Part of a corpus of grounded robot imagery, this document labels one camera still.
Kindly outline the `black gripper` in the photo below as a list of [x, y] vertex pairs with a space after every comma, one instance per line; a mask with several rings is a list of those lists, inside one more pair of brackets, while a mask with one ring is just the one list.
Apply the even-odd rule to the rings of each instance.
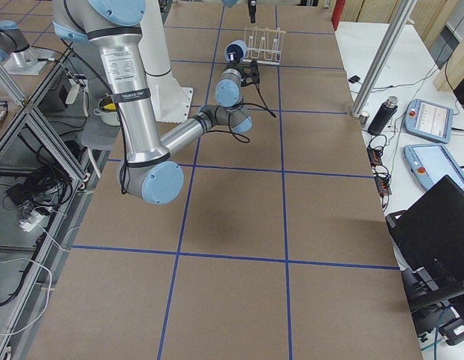
[[251, 68], [244, 62], [244, 56], [237, 55], [236, 64], [234, 64], [234, 54], [228, 53], [227, 60], [229, 66], [222, 72], [219, 82], [248, 85]]
[[257, 1], [256, 0], [248, 0], [247, 1], [248, 5], [248, 10], [249, 10], [249, 17], [250, 17], [250, 22], [255, 23], [256, 18], [255, 18], [255, 11], [257, 9]]

